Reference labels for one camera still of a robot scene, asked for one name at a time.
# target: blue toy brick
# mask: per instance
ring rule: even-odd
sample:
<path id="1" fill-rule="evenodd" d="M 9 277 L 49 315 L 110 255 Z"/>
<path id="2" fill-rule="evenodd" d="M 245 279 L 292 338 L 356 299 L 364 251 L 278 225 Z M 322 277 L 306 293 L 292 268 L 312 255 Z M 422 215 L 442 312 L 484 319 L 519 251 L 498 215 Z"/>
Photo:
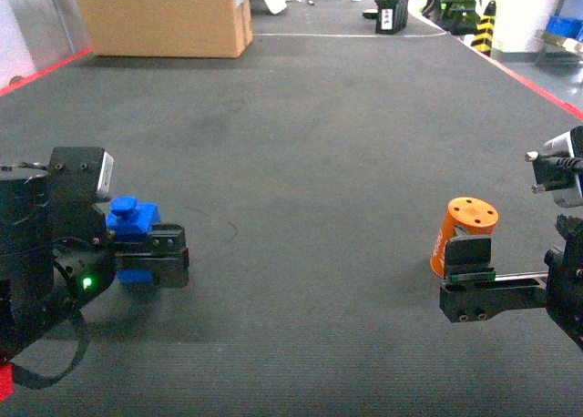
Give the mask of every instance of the blue toy brick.
<path id="1" fill-rule="evenodd" d="M 106 226 L 116 232 L 116 239 L 120 241 L 143 239 L 152 225 L 161 221 L 155 203 L 138 203 L 133 197 L 118 197 L 109 209 Z"/>
<path id="2" fill-rule="evenodd" d="M 552 15 L 548 20 L 547 28 L 545 31 L 549 33 L 555 33 L 555 23 L 557 22 L 557 17 Z"/>
<path id="3" fill-rule="evenodd" d="M 136 283 L 146 283 L 152 285 L 152 272 L 150 270 L 119 270 L 118 280 L 122 285 L 131 285 Z"/>
<path id="4" fill-rule="evenodd" d="M 583 21 L 580 19 L 551 16 L 548 21 L 547 31 L 563 37 L 576 38 L 582 26 Z"/>

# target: red floor line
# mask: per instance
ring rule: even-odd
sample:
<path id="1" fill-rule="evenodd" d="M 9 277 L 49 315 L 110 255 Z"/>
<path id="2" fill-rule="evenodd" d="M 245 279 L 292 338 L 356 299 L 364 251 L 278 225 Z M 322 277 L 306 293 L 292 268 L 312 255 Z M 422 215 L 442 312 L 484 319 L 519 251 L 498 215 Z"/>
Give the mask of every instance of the red floor line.
<path id="1" fill-rule="evenodd" d="M 556 96 L 553 96 L 550 92 L 546 91 L 546 89 L 543 89 L 539 85 L 537 85 L 537 84 L 533 83 L 532 81 L 528 80 L 526 77 L 519 75 L 516 71 L 513 71 L 510 68 L 505 67 L 504 65 L 502 65 L 497 60 L 494 60 L 493 58 L 488 57 L 488 56 L 484 56 L 483 54 L 481 54 L 481 53 L 479 53 L 477 51 L 476 51 L 476 53 L 478 53 L 481 57 L 483 57 L 484 59 L 486 59 L 492 65 L 498 67 L 499 69 L 501 69 L 502 71 L 504 71 L 505 73 L 507 73 L 509 76 L 511 76 L 511 77 L 515 78 L 516 80 L 518 80 L 520 83 L 522 83 L 528 89 L 530 89 L 532 91 L 535 91 L 537 94 L 539 94 L 540 96 L 546 98 L 548 101 L 550 101 L 554 105 L 560 107 L 564 111 L 568 112 L 569 114 L 571 114 L 576 119 L 579 119 L 579 120 L 583 121 L 583 111 L 581 111 L 579 108 L 571 105 L 570 103 L 568 103 L 568 102 L 566 102 L 564 100 L 561 100 L 560 98 L 558 98 Z"/>
<path id="2" fill-rule="evenodd" d="M 61 66 L 65 66 L 66 64 L 69 64 L 69 63 L 73 62 L 74 60 L 77 60 L 80 57 L 82 57 L 88 53 L 91 53 L 91 48 L 86 48 L 85 50 L 79 51 L 78 53 L 76 53 L 72 56 L 69 56 L 66 59 L 63 59 L 63 60 L 45 68 L 45 69 L 41 69 L 40 71 L 37 71 L 32 76 L 25 77 L 22 80 L 18 80 L 16 83 L 13 83 L 12 85 L 8 85 L 6 87 L 3 87 L 2 89 L 0 89 L 0 97 L 5 96 L 6 94 L 9 94 L 12 91 L 17 90 L 19 87 L 27 85 L 30 82 L 37 80 L 39 77 L 45 76 L 48 73 L 51 73 L 51 72 L 55 71 L 56 69 L 60 68 Z"/>

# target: cardboard box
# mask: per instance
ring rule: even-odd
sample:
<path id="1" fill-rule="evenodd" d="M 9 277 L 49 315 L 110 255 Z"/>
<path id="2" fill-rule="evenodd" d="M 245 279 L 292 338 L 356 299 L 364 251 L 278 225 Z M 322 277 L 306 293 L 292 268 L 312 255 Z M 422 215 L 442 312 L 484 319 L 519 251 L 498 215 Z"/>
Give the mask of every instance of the cardboard box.
<path id="1" fill-rule="evenodd" d="M 98 56 L 238 57 L 249 0 L 77 0 Z"/>

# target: orange cup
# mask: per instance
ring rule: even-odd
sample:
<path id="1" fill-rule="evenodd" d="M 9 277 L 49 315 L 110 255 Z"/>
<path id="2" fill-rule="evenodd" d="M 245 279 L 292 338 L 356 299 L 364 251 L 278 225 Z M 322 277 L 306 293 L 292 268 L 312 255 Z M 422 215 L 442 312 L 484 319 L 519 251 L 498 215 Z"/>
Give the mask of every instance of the orange cup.
<path id="1" fill-rule="evenodd" d="M 442 279 L 445 276 L 445 244 L 454 236 L 455 226 L 471 235 L 492 235 L 497 223 L 496 209 L 479 198 L 458 197 L 450 201 L 429 261 L 434 273 Z"/>

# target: black bin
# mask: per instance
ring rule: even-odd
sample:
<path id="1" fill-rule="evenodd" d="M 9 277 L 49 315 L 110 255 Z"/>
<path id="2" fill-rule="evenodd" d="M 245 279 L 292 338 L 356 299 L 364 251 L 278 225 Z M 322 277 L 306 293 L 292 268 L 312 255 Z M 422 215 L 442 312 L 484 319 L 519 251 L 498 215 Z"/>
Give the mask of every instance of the black bin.
<path id="1" fill-rule="evenodd" d="M 393 35 L 407 26 L 409 0 L 374 0 L 379 13 L 375 33 Z"/>

